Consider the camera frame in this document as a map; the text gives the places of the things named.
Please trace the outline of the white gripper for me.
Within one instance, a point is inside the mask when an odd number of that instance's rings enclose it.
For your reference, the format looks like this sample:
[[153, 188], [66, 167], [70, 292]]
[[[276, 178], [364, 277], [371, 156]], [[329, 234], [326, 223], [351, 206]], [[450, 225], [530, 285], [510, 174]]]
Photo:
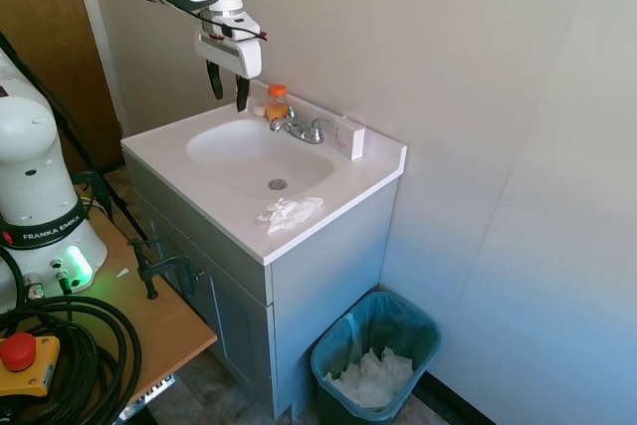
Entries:
[[244, 10], [199, 12], [195, 51], [206, 61], [208, 79], [216, 100], [223, 99], [219, 67], [236, 74], [236, 107], [247, 109], [250, 80], [262, 72], [262, 31]]

